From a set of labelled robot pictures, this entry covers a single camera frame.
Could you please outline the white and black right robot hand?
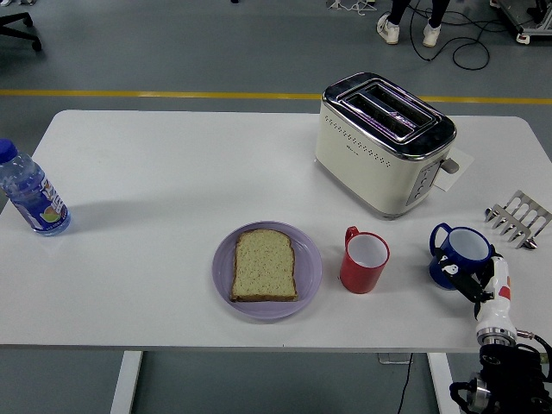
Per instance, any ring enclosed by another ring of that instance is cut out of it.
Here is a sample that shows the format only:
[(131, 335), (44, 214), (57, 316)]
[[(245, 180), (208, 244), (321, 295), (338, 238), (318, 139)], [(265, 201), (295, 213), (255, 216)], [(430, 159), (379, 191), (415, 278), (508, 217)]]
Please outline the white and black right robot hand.
[(474, 303), (476, 336), (480, 345), (513, 346), (517, 330), (510, 319), (511, 282), (506, 260), (491, 246), (491, 256), (482, 270), (461, 270), (441, 248), (435, 249), (436, 269), (459, 293)]

